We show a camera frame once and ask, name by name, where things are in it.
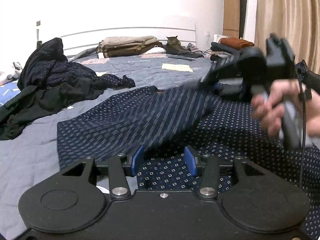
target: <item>pink patch on bedsheet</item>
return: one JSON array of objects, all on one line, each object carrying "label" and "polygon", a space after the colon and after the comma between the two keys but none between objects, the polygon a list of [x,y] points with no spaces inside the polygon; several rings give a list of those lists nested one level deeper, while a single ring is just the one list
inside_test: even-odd
[{"label": "pink patch on bedsheet", "polygon": [[94,59],[85,60],[81,62],[81,64],[85,64],[85,65],[86,64],[104,64],[109,60],[110,60],[109,58],[94,58]]},{"label": "pink patch on bedsheet", "polygon": [[141,55],[142,58],[154,58],[154,57],[167,57],[167,54],[158,53],[158,54],[144,54]]}]

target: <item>beige curtain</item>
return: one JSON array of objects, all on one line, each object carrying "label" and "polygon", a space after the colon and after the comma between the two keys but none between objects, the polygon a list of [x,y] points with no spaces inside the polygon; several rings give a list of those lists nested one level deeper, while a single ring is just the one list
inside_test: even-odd
[{"label": "beige curtain", "polygon": [[285,37],[296,62],[320,74],[320,0],[258,0],[255,44],[262,51],[269,33]]}]

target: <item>headboard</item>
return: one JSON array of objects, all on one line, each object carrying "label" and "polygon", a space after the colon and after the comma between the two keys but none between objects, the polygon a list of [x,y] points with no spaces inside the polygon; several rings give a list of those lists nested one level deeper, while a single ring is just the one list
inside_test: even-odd
[{"label": "headboard", "polygon": [[54,37],[62,38],[64,54],[75,55],[79,52],[96,47],[106,37],[115,36],[147,36],[152,35],[166,44],[167,38],[178,36],[183,46],[196,44],[196,29],[193,19],[184,16],[143,16],[130,18],[114,17],[99,19],[99,15],[74,20],[67,19],[63,25],[57,26],[41,21],[40,40],[48,41]]}]

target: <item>gray bedsheet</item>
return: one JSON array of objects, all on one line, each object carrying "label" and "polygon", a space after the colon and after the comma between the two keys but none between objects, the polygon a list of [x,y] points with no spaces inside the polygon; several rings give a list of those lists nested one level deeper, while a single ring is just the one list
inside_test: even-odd
[{"label": "gray bedsheet", "polygon": [[[158,89],[168,89],[190,79],[200,78],[208,72],[211,65],[209,58],[190,62],[163,56],[145,55],[102,60],[91,56],[76,62],[96,72],[127,75],[135,80],[135,88],[155,85]],[[193,72],[161,69],[162,63],[189,65]],[[111,95],[127,90],[129,89],[105,90],[96,100],[79,102],[58,114],[35,120],[14,140],[0,141],[0,233],[6,239],[13,239],[25,230],[18,211],[21,195],[28,188],[59,171],[57,122],[76,117]],[[107,182],[101,181],[99,184],[105,186]]]}]

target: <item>human hand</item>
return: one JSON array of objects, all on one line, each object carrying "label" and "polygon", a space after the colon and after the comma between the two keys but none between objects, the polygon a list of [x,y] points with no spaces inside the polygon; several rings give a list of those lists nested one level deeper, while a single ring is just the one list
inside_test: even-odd
[{"label": "human hand", "polygon": [[[284,105],[279,104],[282,97],[289,96],[298,111],[302,113],[302,103],[298,99],[299,93],[300,87],[297,80],[274,81],[266,102],[261,94],[252,98],[252,118],[261,121],[261,128],[265,129],[270,137],[276,137],[284,115]],[[314,90],[312,90],[312,100],[306,102],[306,116],[308,135],[320,137],[320,96]]]}]

